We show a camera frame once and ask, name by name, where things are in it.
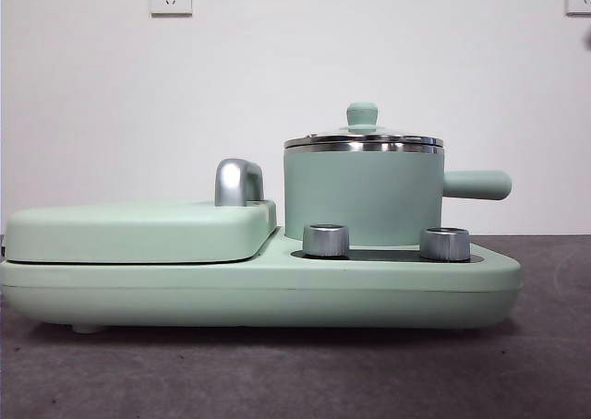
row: mint green appliance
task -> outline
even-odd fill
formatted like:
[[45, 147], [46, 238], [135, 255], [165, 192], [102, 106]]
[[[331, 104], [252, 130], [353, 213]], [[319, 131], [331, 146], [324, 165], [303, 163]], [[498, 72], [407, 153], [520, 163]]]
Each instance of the mint green appliance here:
[[348, 114], [339, 140], [286, 143], [286, 229], [264, 198], [258, 165], [229, 159], [210, 202], [15, 213], [0, 264], [4, 297], [28, 317], [78, 332], [471, 329], [505, 319], [522, 286], [519, 264], [471, 245], [466, 230], [441, 228], [440, 206], [442, 196], [503, 198], [506, 174], [444, 174], [440, 140], [376, 128], [372, 104]]
[[442, 197], [503, 199], [503, 172], [443, 172], [443, 142], [376, 126], [371, 102], [352, 103], [348, 125], [285, 142], [285, 230], [310, 223], [349, 227], [354, 245], [418, 244], [441, 225]]

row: stainless steel rim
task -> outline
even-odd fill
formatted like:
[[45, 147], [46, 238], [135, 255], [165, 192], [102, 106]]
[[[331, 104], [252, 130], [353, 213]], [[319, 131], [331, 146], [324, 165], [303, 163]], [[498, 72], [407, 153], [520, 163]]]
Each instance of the stainless steel rim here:
[[286, 147], [285, 154], [321, 151], [401, 151], [410, 153], [442, 154], [443, 147], [401, 142], [334, 142]]
[[437, 138], [403, 135], [375, 135], [375, 134], [342, 134], [342, 135], [308, 135], [305, 138], [290, 139], [283, 146], [286, 149], [304, 145], [334, 144], [334, 143], [394, 143], [412, 145], [433, 145], [443, 147], [443, 141]]
[[454, 234], [458, 234], [458, 233], [468, 233], [468, 231], [464, 228], [453, 228], [453, 227], [427, 228], [426, 231], [430, 232], [430, 233], [449, 234], [449, 235], [454, 235]]

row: chrome handle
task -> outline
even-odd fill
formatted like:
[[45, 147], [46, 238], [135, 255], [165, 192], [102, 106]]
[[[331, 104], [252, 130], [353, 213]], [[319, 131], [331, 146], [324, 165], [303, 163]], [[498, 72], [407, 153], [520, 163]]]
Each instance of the chrome handle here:
[[224, 159], [215, 174], [215, 206], [245, 207], [249, 200], [263, 200], [262, 170], [244, 159]]

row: silver knob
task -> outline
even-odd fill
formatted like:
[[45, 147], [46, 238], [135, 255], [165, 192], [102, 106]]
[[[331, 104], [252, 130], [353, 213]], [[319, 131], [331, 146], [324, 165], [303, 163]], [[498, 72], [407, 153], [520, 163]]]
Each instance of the silver knob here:
[[317, 223], [304, 227], [305, 255], [338, 257], [349, 254], [349, 229], [344, 225]]
[[468, 260], [470, 233], [462, 228], [427, 228], [421, 233], [420, 255], [432, 260]]

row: lid knob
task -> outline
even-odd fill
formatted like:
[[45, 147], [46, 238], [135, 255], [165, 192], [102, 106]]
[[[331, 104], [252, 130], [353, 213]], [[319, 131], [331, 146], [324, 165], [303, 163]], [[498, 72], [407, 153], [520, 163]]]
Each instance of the lid knob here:
[[347, 108], [349, 126], [375, 126], [378, 120], [378, 107], [373, 102], [353, 102]]

